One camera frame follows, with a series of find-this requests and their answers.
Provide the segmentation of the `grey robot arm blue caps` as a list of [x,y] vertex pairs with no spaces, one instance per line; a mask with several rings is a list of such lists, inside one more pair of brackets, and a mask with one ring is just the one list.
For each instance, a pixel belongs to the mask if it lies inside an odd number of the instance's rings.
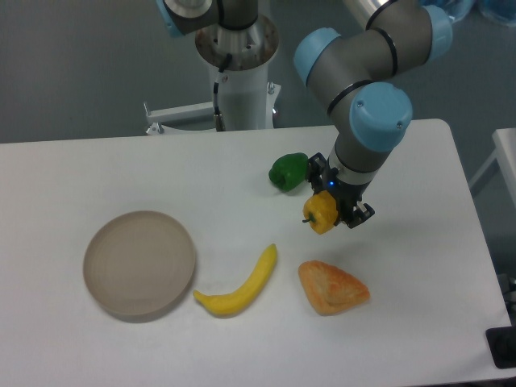
[[[270,88],[260,72],[276,54],[279,39],[258,2],[159,1],[157,8],[171,36],[195,36],[211,75],[215,129],[259,129],[269,123],[265,96]],[[442,56],[452,44],[451,22],[437,6],[349,1],[347,8],[361,25],[359,35],[345,39],[320,28],[293,56],[303,85],[337,129],[331,154],[283,156],[268,173],[284,192],[310,183],[314,193],[303,216],[319,234],[339,224],[356,227],[373,216],[364,191],[413,116],[410,99],[390,79]]]

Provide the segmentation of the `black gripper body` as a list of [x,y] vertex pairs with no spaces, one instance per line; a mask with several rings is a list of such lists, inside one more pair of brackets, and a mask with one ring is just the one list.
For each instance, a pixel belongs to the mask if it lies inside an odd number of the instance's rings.
[[325,170],[326,189],[335,199],[339,218],[337,223],[343,223],[344,218],[358,202],[363,202],[364,191],[368,188],[378,170],[360,173],[345,166],[335,153],[327,158]]

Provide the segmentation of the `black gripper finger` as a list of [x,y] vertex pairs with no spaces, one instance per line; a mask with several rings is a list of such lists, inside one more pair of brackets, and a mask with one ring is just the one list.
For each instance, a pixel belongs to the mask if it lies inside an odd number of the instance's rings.
[[343,222],[352,229],[365,223],[375,214],[375,210],[368,204],[358,201],[346,215]]
[[327,159],[320,153],[314,154],[307,161],[305,179],[314,193],[321,193],[326,189],[325,170]]

